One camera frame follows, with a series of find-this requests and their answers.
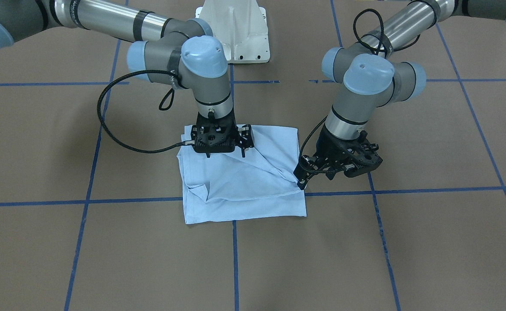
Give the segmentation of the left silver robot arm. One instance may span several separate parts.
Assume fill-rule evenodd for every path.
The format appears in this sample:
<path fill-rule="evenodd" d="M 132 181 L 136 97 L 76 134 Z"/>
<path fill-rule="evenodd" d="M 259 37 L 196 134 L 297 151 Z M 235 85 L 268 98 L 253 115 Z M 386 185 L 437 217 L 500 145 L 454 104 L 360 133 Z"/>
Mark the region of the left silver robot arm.
<path fill-rule="evenodd" d="M 418 96 L 427 75 L 413 62 L 391 63 L 389 57 L 417 43 L 421 33 L 451 16 L 506 21 L 506 0 L 411 0 L 389 20 L 372 10 L 379 26 L 359 35 L 348 48 L 329 49 L 321 69 L 341 90 L 320 129 L 314 155 L 301 154 L 294 170 L 303 190 L 315 175 L 332 180 L 337 173 L 354 178 L 377 169 L 383 159 L 379 146 L 370 143 L 366 124 L 376 108 Z"/>

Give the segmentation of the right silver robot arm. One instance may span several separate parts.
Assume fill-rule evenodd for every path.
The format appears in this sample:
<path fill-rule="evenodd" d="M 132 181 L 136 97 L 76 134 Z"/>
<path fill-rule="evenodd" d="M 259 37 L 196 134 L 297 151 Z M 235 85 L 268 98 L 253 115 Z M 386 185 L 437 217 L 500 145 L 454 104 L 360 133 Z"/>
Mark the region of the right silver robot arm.
<path fill-rule="evenodd" d="M 196 153 L 241 153 L 254 146 L 249 124 L 238 126 L 231 98 L 228 64 L 221 42 L 203 19 L 178 20 L 107 0 L 0 0 L 0 48 L 48 29 L 63 26 L 92 30 L 130 43 L 129 73 L 110 82 L 97 102 L 98 120 L 104 132 L 123 148 L 146 154 L 166 148 L 145 150 L 117 139 L 107 127 L 103 113 L 105 96 L 117 83 L 141 77 L 171 87 L 164 96 L 172 107 L 176 90 L 191 90 L 198 108 L 190 139 L 177 144 L 192 146 Z"/>

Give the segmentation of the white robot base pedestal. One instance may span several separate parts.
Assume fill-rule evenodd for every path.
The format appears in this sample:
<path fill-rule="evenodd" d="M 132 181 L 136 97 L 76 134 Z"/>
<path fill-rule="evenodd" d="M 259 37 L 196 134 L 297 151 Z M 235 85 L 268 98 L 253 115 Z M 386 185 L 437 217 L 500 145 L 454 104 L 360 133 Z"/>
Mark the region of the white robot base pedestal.
<path fill-rule="evenodd" d="M 206 0 L 195 16 L 210 25 L 229 64 L 269 62 L 266 10 L 256 0 Z"/>

